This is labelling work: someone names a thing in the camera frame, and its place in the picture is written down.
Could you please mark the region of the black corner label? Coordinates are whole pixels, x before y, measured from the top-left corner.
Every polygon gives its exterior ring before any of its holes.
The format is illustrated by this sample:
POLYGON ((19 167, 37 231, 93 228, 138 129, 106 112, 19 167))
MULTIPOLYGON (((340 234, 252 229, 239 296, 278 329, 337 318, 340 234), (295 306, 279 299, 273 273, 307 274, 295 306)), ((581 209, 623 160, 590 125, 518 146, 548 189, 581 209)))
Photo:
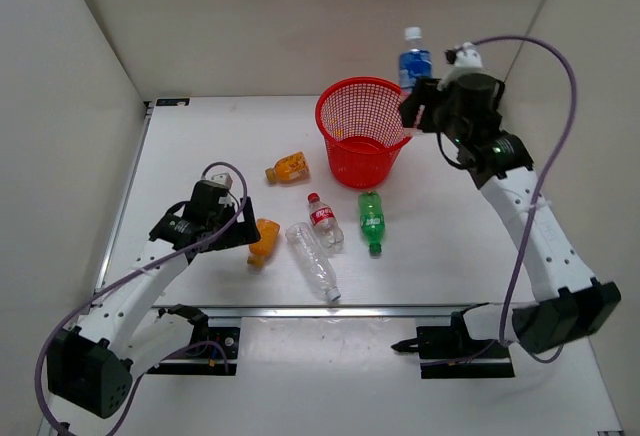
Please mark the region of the black corner label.
POLYGON ((457 104, 483 105, 486 103, 487 98, 480 93, 458 93, 454 96, 454 101, 457 104))
POLYGON ((189 104, 189 98, 158 98, 155 102, 156 107, 183 107, 189 104))

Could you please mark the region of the red plastic mesh bin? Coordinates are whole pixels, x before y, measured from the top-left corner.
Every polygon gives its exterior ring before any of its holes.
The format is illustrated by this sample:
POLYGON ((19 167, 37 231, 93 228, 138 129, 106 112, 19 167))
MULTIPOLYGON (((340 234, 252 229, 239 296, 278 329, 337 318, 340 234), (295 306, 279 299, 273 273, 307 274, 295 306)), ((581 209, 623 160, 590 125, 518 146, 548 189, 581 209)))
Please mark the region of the red plastic mesh bin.
POLYGON ((375 77, 352 77, 327 88, 315 107, 329 169, 356 190, 379 186, 410 141, 399 114, 402 91, 375 77))

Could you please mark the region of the blue label water bottle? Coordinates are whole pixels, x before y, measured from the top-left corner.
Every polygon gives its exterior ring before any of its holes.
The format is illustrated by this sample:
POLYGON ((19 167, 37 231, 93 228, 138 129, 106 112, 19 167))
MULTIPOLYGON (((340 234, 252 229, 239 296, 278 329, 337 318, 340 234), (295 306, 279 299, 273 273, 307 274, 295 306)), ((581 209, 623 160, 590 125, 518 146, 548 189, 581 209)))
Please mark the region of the blue label water bottle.
POLYGON ((410 94, 419 78, 432 77, 432 60, 419 27, 407 27, 404 40, 406 48, 398 57, 398 80, 401 90, 410 94))

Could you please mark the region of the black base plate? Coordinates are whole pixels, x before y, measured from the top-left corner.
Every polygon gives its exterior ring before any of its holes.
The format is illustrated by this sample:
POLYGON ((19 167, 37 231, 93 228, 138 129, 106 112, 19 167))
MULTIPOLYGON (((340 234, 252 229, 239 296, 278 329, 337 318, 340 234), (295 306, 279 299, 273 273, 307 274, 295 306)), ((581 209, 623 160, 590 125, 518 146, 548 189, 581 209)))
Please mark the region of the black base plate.
POLYGON ((418 326, 423 380, 510 379, 515 377, 507 348, 494 340, 472 340, 453 326, 418 326))
POLYGON ((241 341, 240 319, 210 319, 207 340, 215 345, 195 349, 162 361, 148 371, 149 375, 235 376, 241 341))

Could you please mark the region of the green soda bottle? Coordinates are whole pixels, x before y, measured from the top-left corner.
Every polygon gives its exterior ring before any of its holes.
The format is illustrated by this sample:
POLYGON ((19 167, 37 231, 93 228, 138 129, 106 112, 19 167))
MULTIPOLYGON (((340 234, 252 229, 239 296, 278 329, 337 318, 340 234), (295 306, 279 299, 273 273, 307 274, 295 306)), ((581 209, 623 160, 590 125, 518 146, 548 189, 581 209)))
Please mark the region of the green soda bottle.
POLYGON ((369 254, 377 257, 382 253, 386 226, 382 200, 376 191, 365 192, 358 197, 360 228, 369 248, 369 254))

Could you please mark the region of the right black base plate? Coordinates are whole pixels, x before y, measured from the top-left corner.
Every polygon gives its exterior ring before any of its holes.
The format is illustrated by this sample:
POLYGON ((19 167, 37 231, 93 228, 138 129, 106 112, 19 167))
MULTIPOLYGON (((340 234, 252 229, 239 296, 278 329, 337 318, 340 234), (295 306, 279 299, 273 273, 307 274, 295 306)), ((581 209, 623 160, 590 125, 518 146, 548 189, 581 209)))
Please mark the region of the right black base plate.
POLYGON ((515 377, 507 348, 494 340, 472 340, 453 326, 418 326, 423 380, 510 379, 515 377))

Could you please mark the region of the right black corner label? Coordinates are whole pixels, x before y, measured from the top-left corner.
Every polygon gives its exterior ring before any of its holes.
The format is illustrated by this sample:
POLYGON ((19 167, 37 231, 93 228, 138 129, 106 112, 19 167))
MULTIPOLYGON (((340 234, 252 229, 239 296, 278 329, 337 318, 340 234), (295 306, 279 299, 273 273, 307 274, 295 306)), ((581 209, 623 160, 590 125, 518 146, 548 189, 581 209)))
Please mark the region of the right black corner label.
POLYGON ((454 101, 457 104, 483 105, 486 103, 487 98, 480 93, 458 93, 454 96, 454 101))

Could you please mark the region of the red label cola bottle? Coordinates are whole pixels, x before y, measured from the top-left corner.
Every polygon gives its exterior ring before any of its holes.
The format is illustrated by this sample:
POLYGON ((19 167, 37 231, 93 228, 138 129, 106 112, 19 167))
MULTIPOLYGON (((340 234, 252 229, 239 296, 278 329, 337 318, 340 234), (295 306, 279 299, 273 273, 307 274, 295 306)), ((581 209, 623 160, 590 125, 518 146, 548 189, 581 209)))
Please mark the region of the red label cola bottle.
POLYGON ((307 196, 307 201, 311 225, 321 246, 330 253, 341 252, 344 245, 344 234, 332 208, 322 202, 315 192, 307 196))

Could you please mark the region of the aluminium table edge rail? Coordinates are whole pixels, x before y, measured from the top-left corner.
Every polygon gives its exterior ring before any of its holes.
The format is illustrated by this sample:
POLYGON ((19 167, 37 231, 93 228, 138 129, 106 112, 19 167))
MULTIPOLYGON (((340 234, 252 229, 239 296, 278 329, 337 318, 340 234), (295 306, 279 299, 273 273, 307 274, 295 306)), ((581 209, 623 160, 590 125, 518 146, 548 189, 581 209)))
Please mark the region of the aluminium table edge rail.
POLYGON ((474 309, 472 305, 276 305, 197 306, 209 317, 239 318, 448 318, 453 312, 474 309))

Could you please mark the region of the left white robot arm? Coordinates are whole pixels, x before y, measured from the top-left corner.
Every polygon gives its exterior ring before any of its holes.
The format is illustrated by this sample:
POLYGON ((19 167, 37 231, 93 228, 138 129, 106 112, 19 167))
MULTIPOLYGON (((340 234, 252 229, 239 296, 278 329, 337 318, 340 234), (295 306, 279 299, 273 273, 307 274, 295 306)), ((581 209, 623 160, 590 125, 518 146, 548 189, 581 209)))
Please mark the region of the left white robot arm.
POLYGON ((187 201, 171 206, 149 233, 132 270, 119 287, 71 328, 63 327, 45 352, 51 393, 107 419, 124 404, 135 379, 181 349, 206 351, 210 333, 204 313, 177 304, 141 324, 166 287, 200 253, 259 240, 251 201, 234 200, 227 173, 202 178, 187 201))

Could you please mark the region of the orange juice bottle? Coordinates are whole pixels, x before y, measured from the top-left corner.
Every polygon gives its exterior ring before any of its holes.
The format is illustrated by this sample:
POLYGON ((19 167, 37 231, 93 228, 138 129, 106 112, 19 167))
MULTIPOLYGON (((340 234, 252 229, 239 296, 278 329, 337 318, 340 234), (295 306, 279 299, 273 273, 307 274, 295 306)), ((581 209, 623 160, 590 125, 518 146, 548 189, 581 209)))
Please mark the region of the orange juice bottle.
POLYGON ((265 170, 269 184, 290 184, 310 177, 310 168, 302 151, 281 158, 274 166, 265 170))
POLYGON ((280 225, 272 220, 259 218, 256 221, 260 239, 249 245, 247 264, 255 270, 261 270, 268 263, 275 251, 280 225))

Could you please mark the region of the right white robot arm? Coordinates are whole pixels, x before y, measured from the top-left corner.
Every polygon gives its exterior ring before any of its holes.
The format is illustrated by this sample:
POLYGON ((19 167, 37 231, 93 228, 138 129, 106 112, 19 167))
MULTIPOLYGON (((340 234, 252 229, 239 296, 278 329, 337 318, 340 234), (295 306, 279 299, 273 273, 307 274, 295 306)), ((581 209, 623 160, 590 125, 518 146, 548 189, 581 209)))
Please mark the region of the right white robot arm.
POLYGON ((470 175, 498 214, 534 297, 525 305, 506 299, 453 314, 450 346, 470 356, 495 341, 539 354, 595 334, 620 303, 620 291, 613 282, 599 282, 578 256, 542 194, 542 178, 524 143, 502 129, 504 83, 471 73, 444 89, 438 84, 417 79, 399 106, 402 123, 455 145, 452 167, 470 175))

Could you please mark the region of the left black corner label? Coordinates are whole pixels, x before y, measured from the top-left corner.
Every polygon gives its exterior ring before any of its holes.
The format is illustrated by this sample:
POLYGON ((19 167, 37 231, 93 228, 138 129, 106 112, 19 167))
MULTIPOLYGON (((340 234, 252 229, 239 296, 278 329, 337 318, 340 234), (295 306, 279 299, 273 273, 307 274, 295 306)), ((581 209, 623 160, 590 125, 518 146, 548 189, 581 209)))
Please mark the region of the left black corner label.
POLYGON ((155 102, 156 107, 183 107, 189 104, 189 98, 158 98, 155 102))

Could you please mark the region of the clear crushed plastic bottle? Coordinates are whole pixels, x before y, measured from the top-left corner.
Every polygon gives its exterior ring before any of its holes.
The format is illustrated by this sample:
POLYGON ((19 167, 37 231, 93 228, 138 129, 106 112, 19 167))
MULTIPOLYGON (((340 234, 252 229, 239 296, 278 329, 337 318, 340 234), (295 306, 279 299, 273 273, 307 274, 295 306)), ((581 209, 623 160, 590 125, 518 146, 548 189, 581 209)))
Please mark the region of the clear crushed plastic bottle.
POLYGON ((329 303, 341 298, 335 270, 307 223, 290 226, 285 237, 305 281, 329 303))

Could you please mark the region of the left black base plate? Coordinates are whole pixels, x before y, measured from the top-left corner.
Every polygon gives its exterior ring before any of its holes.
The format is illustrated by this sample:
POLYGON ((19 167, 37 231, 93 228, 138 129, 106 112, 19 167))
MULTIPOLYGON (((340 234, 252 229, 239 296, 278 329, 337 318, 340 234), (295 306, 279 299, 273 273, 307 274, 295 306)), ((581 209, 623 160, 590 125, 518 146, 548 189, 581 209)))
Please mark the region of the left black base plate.
POLYGON ((241 341, 240 319, 210 319, 207 340, 215 345, 195 349, 162 361, 148 371, 149 375, 235 376, 241 341))

